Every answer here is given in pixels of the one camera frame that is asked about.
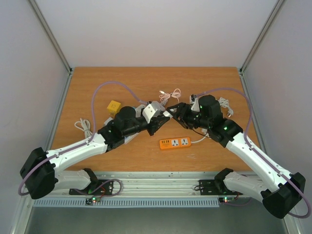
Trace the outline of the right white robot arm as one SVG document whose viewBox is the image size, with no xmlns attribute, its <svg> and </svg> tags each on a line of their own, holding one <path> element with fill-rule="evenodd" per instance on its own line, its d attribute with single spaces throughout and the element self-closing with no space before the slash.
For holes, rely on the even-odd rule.
<svg viewBox="0 0 312 234">
<path fill-rule="evenodd" d="M 215 181 L 216 190 L 234 190 L 260 201 L 276 218 L 283 219 L 303 198 L 306 179 L 277 165 L 259 149 L 236 122 L 225 118 L 219 102 L 212 95 L 193 98 L 191 104 L 181 102 L 167 112 L 186 129 L 205 129 L 209 137 L 242 159 L 260 178 L 248 177 L 224 170 Z"/>
</svg>

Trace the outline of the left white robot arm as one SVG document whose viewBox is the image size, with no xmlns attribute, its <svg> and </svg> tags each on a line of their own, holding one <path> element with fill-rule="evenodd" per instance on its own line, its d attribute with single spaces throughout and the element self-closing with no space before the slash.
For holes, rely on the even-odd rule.
<svg viewBox="0 0 312 234">
<path fill-rule="evenodd" d="M 151 104 L 140 113 L 125 106 L 104 127 L 91 137 L 68 145 L 62 149 L 44 151 L 34 149 L 20 170 L 22 187 L 27 195 L 39 199 L 52 192 L 60 179 L 57 174 L 68 167 L 89 157 L 107 153 L 125 143 L 126 137 L 147 131 L 154 133 L 172 117 L 163 108 L 154 108 Z"/>
</svg>

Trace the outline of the long white power strip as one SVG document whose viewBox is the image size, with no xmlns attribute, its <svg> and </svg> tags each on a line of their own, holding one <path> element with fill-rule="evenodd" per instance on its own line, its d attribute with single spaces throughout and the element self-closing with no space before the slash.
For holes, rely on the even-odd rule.
<svg viewBox="0 0 312 234">
<path fill-rule="evenodd" d="M 146 105 L 141 104 L 138 107 L 135 108 L 136 111 L 136 117 L 140 117 L 141 116 L 141 111 L 146 107 Z M 124 144 L 128 144 L 132 139 L 134 139 L 139 133 L 135 133 L 134 135 L 131 136 L 127 136 L 125 137 L 125 142 Z"/>
</svg>

